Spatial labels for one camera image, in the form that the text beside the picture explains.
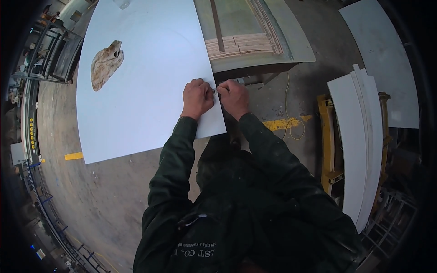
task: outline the yellow floor marking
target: yellow floor marking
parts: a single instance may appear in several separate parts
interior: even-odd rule
[[[80,159],[80,158],[83,158],[83,153],[82,152],[76,152],[74,154],[65,155],[64,157],[65,157],[65,160]]]
[[[79,241],[78,239],[76,239],[73,235],[71,235],[68,231],[65,231],[65,233],[68,235],[68,236],[70,236],[71,238],[73,238],[76,242],[78,242],[79,244],[82,244],[82,242],[81,241]],[[102,257],[117,273],[120,273],[120,272],[118,272],[116,269],[115,269],[115,267],[114,266],[112,266],[111,265],[111,263],[105,258],[105,256],[103,256],[102,254],[100,254],[100,253],[97,253],[97,252],[94,252],[95,254],[97,254],[97,255],[99,255],[100,257]]]
[[[301,116],[300,117],[304,122],[307,122],[310,118],[312,118],[312,115],[308,116]],[[291,117],[290,119],[283,118],[283,119],[277,119],[274,121],[265,121],[263,122],[264,126],[267,127],[270,131],[276,131],[291,127],[296,127],[299,125],[299,121],[297,121],[297,118]]]

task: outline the hair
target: hair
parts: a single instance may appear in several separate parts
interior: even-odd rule
[[[49,12],[49,10],[50,10],[50,6],[51,6],[51,5],[52,5],[52,4],[45,6],[45,8],[42,10],[42,12],[44,12],[44,11],[46,11],[46,10],[47,10],[47,12]]]

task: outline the hand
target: hand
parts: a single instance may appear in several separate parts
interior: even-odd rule
[[[202,79],[194,79],[187,83],[182,97],[184,109],[180,117],[191,117],[198,121],[201,115],[214,106],[212,88]]]
[[[225,110],[237,121],[249,113],[249,92],[244,85],[229,79],[218,85],[217,92],[222,96],[221,102]]]

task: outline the jacket sleeve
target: jacket sleeve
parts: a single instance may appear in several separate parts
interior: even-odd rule
[[[192,208],[188,199],[197,122],[182,117],[165,143],[160,165],[149,183],[149,207],[142,217],[142,238],[134,272],[162,272],[177,242],[177,223]]]
[[[363,251],[354,223],[344,214],[323,187],[293,155],[282,139],[267,129],[258,118],[247,113],[239,127],[262,171],[269,177],[267,188],[284,201],[295,200],[299,218],[311,224],[314,251],[326,257],[332,272],[354,272]]]

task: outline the person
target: person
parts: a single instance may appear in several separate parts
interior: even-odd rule
[[[60,12],[58,11],[58,12],[56,12],[56,13],[55,13],[54,15],[52,15],[52,16],[48,15],[47,13],[48,13],[49,10],[50,10],[50,6],[51,6],[51,5],[47,5],[47,6],[45,6],[44,10],[42,11],[41,18],[46,19],[47,21],[54,22],[55,19],[56,19],[56,17],[59,16]],[[46,22],[46,21],[40,20],[39,22],[40,22],[42,25],[44,25],[44,26],[47,25],[47,22]]]
[[[58,17],[61,13],[59,11],[57,11],[54,15],[50,16],[47,13],[50,10],[50,5],[45,6],[44,10],[42,11],[42,15],[41,18],[46,19],[48,21],[51,21],[53,23],[55,23],[58,26],[63,27],[64,26],[64,22],[60,19],[57,19],[56,17]],[[47,26],[47,22],[44,20],[39,20],[39,23],[42,24],[43,26]]]
[[[208,83],[188,83],[149,183],[134,272],[354,272],[363,246],[351,218],[249,111],[245,86],[229,79],[217,91],[251,153],[228,133],[211,137],[198,161],[201,193],[188,199],[198,121],[214,105]]]
[[[24,70],[31,69],[32,73],[38,73],[44,61],[44,56],[37,52],[34,61],[31,63],[34,50],[35,49],[25,49],[23,51],[23,56],[26,57],[24,59],[24,66],[26,67]]]

